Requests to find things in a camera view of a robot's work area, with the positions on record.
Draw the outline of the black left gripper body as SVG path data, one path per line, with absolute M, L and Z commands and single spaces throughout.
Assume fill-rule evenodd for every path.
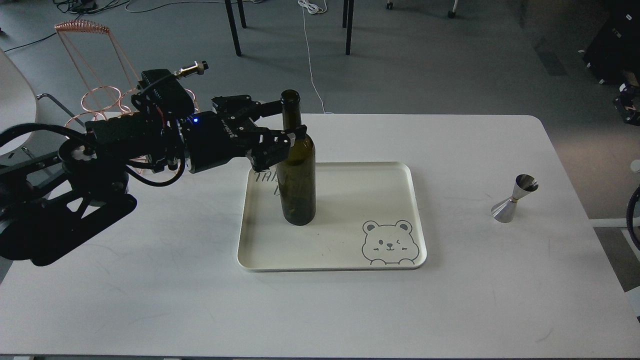
M 183 121 L 181 133 L 192 174 L 246 157 L 247 149 L 215 112 L 199 112 Z

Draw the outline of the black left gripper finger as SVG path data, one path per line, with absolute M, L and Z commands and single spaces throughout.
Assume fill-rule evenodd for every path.
M 211 103 L 214 112 L 229 119 L 233 117 L 255 122 L 261 117 L 282 114 L 282 104 L 279 100 L 254 101 L 250 95 L 214 96 Z
M 306 134 L 307 126 L 304 124 L 286 130 L 257 127 L 240 131 L 240 139 L 247 141 L 246 157 L 252 169 L 262 172 L 287 160 L 295 141 L 304 139 Z

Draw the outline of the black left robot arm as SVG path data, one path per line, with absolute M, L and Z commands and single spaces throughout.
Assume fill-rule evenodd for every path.
M 212 111 L 197 112 L 179 79 L 207 69 L 197 61 L 177 71 L 143 71 L 131 95 L 135 111 L 88 121 L 85 132 L 35 122 L 3 131 L 2 145 L 39 131 L 65 141 L 54 152 L 1 167 L 1 256 L 43 267 L 68 255 L 137 207 L 130 178 L 161 188 L 185 171 L 200 173 L 233 158 L 247 158 L 258 172 L 288 159 L 307 126 L 268 129 L 256 121 L 284 114 L 299 96 L 266 103 L 216 96 Z

